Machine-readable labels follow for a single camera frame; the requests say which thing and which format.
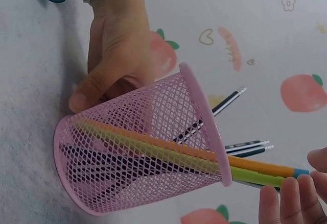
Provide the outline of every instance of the metal mesh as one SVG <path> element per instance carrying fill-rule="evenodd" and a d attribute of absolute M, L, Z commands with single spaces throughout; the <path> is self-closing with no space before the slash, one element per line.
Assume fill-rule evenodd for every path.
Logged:
<path fill-rule="evenodd" d="M 221 181 L 216 165 L 192 164 L 150 143 L 151 138 L 171 142 L 199 119 L 181 72 L 64 118 L 54 142 L 63 185 L 82 209 L 101 215 Z M 145 136 L 131 143 L 133 136 L 122 136 L 124 131 Z M 208 141 L 204 125 L 183 144 L 205 149 Z"/>

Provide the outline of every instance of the table surface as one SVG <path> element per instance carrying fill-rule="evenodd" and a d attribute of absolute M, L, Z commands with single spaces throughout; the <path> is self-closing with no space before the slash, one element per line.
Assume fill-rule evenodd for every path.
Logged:
<path fill-rule="evenodd" d="M 324 147 L 327 136 L 327 95 L 312 82 L 312 74 L 327 82 L 325 0 L 146 2 L 151 30 L 163 29 L 179 44 L 177 63 L 190 64 L 210 99 L 248 87 L 216 118 L 224 143 L 270 139 L 275 149 L 255 159 L 309 168 L 307 152 Z M 257 223 L 259 191 L 240 184 L 213 184 L 101 218 L 70 200 L 55 170 L 52 137 L 86 74 L 91 20 L 82 0 L 0 0 L 2 223 L 179 223 L 192 210 L 219 205 L 228 207 L 231 221 Z M 167 75 L 175 71 L 174 64 Z M 296 77 L 287 91 L 293 98 L 281 94 L 288 77 Z"/>

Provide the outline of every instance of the pink mesh pen holder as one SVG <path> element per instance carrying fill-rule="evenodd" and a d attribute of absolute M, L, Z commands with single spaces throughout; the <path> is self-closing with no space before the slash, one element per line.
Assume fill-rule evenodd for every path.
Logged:
<path fill-rule="evenodd" d="M 199 120 L 203 126 L 195 126 L 194 135 L 173 142 Z M 214 162 L 201 156 L 206 148 Z M 54 158 L 69 196 L 97 216 L 216 182 L 231 184 L 214 117 L 186 64 L 177 74 L 63 118 L 54 135 Z"/>

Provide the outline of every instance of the pencil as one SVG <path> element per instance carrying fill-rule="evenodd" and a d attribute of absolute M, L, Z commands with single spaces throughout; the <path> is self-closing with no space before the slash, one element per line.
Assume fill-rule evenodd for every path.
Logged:
<path fill-rule="evenodd" d="M 190 155 L 192 157 L 206 159 L 215 162 L 216 154 L 211 151 L 201 150 L 198 148 L 193 148 L 187 145 L 180 145 L 171 141 L 164 141 L 158 138 L 149 137 L 147 135 L 139 134 L 134 131 L 125 130 L 122 128 L 114 127 L 112 125 L 104 124 L 95 120 L 88 119 L 86 122 L 79 123 L 78 126 L 80 129 L 86 130 L 87 133 L 93 133 L 94 135 L 101 135 L 101 137 L 115 137 L 120 138 L 121 140 L 130 140 L 135 139 L 137 141 L 146 142 L 151 145 L 163 147 L 171 151 L 178 153 Z M 230 166 L 248 169 L 256 172 L 266 173 L 273 176 L 281 177 L 295 177 L 299 175 L 309 175 L 309 171 L 305 169 L 296 169 L 287 166 L 280 166 L 274 164 L 268 164 L 258 161 L 253 161 L 249 159 L 243 159 L 235 156 L 228 156 Z"/>
<path fill-rule="evenodd" d="M 264 153 L 265 151 L 272 150 L 273 148 L 274 148 L 273 145 L 259 146 L 259 147 L 254 147 L 254 148 L 249 148 L 249 149 L 246 149 L 246 150 L 242 150 L 242 151 L 228 153 L 228 155 L 236 156 L 236 157 L 239 157 L 239 158 L 246 158 L 246 157 L 250 157 L 250 156 L 253 156 L 253 155 L 256 155 L 256 154 Z"/>
<path fill-rule="evenodd" d="M 216 117 L 221 111 L 227 108 L 233 101 L 235 101 L 240 95 L 246 91 L 245 87 L 241 87 L 238 90 L 234 91 L 226 99 L 224 99 L 220 104 L 216 105 L 212 109 L 214 117 Z M 203 121 L 199 120 L 197 123 L 194 123 L 191 127 L 188 127 L 184 133 L 179 134 L 177 137 L 173 138 L 174 142 L 182 144 L 184 141 L 187 141 L 192 135 L 194 135 L 199 129 L 203 127 Z"/>
<path fill-rule="evenodd" d="M 265 146 L 267 144 L 269 144 L 268 140 L 266 140 L 266 141 L 257 140 L 257 141 L 249 141 L 249 142 L 227 145 L 227 146 L 225 146 L 225 149 L 226 149 L 227 153 L 231 153 L 231 152 L 237 152 L 237 151 L 241 151 L 241 150 L 248 149 L 248 148 Z"/>
<path fill-rule="evenodd" d="M 236 183 L 240 183 L 242 185 L 245 185 L 245 186 L 250 186 L 250 187 L 255 187 L 255 188 L 258 188 L 258 189 L 261 189 L 264 187 L 264 185 L 260 185 L 260 184 L 255 184 L 255 183 L 249 183 L 249 182 L 243 182 L 243 181 L 234 181 Z M 280 193 L 281 191 L 281 188 L 280 187 L 274 187 L 277 191 L 277 193 Z"/>

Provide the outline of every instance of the finger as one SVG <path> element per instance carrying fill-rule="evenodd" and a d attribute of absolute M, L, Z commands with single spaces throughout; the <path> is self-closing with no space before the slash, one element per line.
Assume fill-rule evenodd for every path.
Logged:
<path fill-rule="evenodd" d="M 327 203 L 327 174 L 314 171 L 311 173 L 316 191 L 321 199 Z"/>
<path fill-rule="evenodd" d="M 281 186 L 281 223 L 303 223 L 299 186 L 292 177 L 286 178 Z"/>
<path fill-rule="evenodd" d="M 327 173 L 327 147 L 309 152 L 308 162 L 317 171 Z"/>
<path fill-rule="evenodd" d="M 318 200 L 312 178 L 302 175 L 297 178 L 299 184 L 302 217 L 305 223 L 324 223 L 326 216 Z"/>
<path fill-rule="evenodd" d="M 102 60 L 102 36 L 104 18 L 95 18 L 90 28 L 90 42 L 88 47 L 87 69 L 92 71 Z"/>
<path fill-rule="evenodd" d="M 83 80 L 69 99 L 69 107 L 75 113 L 94 106 L 105 91 L 125 75 L 117 62 L 100 62 Z"/>
<path fill-rule="evenodd" d="M 272 186 L 260 191 L 259 224 L 280 224 L 278 194 Z"/>

